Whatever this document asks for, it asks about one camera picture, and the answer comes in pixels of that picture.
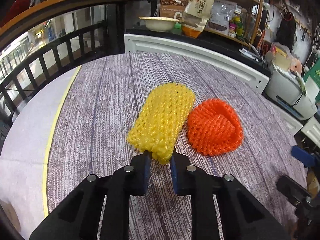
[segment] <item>blue clamp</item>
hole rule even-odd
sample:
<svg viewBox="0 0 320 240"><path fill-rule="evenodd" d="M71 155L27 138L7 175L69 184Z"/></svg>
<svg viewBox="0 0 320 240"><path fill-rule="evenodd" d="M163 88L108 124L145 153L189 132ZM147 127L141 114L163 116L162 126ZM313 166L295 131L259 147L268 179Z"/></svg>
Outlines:
<svg viewBox="0 0 320 240"><path fill-rule="evenodd" d="M320 158L317 154L309 154L296 145L292 147L291 155L301 161L306 167L320 167Z"/></svg>

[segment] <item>metal screw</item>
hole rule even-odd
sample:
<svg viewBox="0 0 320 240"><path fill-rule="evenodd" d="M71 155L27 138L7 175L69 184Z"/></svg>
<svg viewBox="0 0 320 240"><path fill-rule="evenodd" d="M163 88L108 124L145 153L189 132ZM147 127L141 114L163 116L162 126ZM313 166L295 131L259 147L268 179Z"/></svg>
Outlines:
<svg viewBox="0 0 320 240"><path fill-rule="evenodd" d="M224 175L224 179L227 181L233 181L234 180L234 176L232 176L231 174L226 174Z"/></svg>
<svg viewBox="0 0 320 240"><path fill-rule="evenodd" d="M90 175L87 177L87 181L92 182L92 181L95 181L95 180L96 180L96 178L97 178L97 176L96 176L96 175L94 175L94 174L90 174Z"/></svg>
<svg viewBox="0 0 320 240"><path fill-rule="evenodd" d="M196 171L196 169L197 169L197 167L194 166L194 165L189 165L189 166L187 166L187 170L188 170L188 171L193 172L193 171Z"/></svg>
<svg viewBox="0 0 320 240"><path fill-rule="evenodd" d="M134 170L134 168L131 165L127 165L127 166L124 167L124 171L126 171L126 172L131 172L133 170Z"/></svg>
<svg viewBox="0 0 320 240"><path fill-rule="evenodd" d="M296 202L294 203L294 206L297 207L297 206L299 206L299 204L300 204L300 202L299 202L299 201L296 201Z"/></svg>

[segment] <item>plastic bag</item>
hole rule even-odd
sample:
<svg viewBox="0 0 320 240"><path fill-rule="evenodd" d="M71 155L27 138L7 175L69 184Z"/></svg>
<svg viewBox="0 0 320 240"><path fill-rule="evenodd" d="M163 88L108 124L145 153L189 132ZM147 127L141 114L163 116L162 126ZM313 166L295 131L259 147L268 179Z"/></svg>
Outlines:
<svg viewBox="0 0 320 240"><path fill-rule="evenodd" d="M294 57L291 55L287 46L274 42L271 44L270 51L266 54L266 60L277 65L284 71L288 71L291 67L291 62Z"/></svg>
<svg viewBox="0 0 320 240"><path fill-rule="evenodd" d="M215 0L212 5L211 17L207 27L219 33L228 35L229 21L232 19L236 6L237 4L235 2Z"/></svg>
<svg viewBox="0 0 320 240"><path fill-rule="evenodd" d="M182 14L184 28L182 30L187 35L190 32L185 32L186 29L191 29L196 32L192 37L196 38L203 30L210 18L210 11L214 0L191 0Z"/></svg>

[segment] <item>orange foam net sleeve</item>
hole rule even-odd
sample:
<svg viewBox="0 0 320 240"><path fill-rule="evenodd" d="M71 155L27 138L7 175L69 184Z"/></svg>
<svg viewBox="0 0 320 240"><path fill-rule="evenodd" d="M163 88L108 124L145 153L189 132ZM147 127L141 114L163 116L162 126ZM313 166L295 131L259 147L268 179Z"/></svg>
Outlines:
<svg viewBox="0 0 320 240"><path fill-rule="evenodd" d="M179 83L156 87L129 131L128 142L141 152L152 152L153 159L167 164L195 99L195 94Z"/></svg>
<svg viewBox="0 0 320 240"><path fill-rule="evenodd" d="M220 155L237 149L243 140L240 119L226 102L202 102L188 117L189 143L203 155Z"/></svg>

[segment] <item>red object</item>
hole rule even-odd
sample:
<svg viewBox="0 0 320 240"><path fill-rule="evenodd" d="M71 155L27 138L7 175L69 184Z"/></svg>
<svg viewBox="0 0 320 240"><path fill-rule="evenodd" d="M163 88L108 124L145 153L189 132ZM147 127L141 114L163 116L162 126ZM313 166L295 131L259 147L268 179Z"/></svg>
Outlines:
<svg viewBox="0 0 320 240"><path fill-rule="evenodd" d="M240 119L226 102L202 102L188 116L188 139L203 155L220 155L237 149L243 140Z"/></svg>
<svg viewBox="0 0 320 240"><path fill-rule="evenodd" d="M6 16L0 22L0 27L3 27L7 22L12 20L17 15L21 14L25 10L29 9L31 0L16 0L9 9Z"/></svg>

